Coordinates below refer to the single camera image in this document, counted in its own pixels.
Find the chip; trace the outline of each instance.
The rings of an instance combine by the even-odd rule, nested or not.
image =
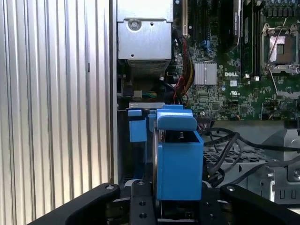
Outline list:
[[[213,107],[214,110],[218,110],[219,109],[219,103],[214,103],[212,107]]]
[[[243,114],[247,113],[247,107],[242,107],[241,111],[242,111]]]

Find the metal screw head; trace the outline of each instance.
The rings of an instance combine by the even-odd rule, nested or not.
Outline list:
[[[294,177],[295,178],[300,178],[300,170],[295,170],[294,171]]]
[[[227,187],[227,190],[229,190],[229,191],[234,191],[235,189],[234,189],[234,187],[232,187],[232,186],[228,186],[228,187]]]
[[[131,20],[128,22],[128,27],[131,30],[139,30],[141,27],[141,22],[139,20]]]
[[[107,190],[112,190],[112,189],[114,189],[114,185],[111,185],[111,184],[110,184],[110,185],[108,185],[108,186],[106,187],[106,189],[107,189]]]
[[[133,22],[131,23],[131,26],[132,26],[133,28],[137,28],[137,27],[139,26],[139,24],[137,23],[137,21],[133,21]]]

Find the black metal bracket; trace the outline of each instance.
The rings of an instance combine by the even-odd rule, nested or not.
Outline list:
[[[129,224],[157,224],[151,184],[147,181],[136,180],[131,186]]]
[[[119,198],[118,185],[105,183],[71,200],[29,225],[82,225],[97,221],[106,224],[105,207]]]
[[[231,203],[236,224],[300,224],[300,215],[240,186],[222,186],[220,196]]]

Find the blue connector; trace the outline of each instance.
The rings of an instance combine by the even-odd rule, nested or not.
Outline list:
[[[210,41],[205,40],[200,43],[200,47],[204,48],[209,54],[212,54],[213,51],[210,48]]]

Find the silver metal heatsink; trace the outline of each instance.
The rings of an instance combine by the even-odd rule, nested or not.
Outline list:
[[[217,64],[215,62],[195,63],[194,85],[216,85]]]

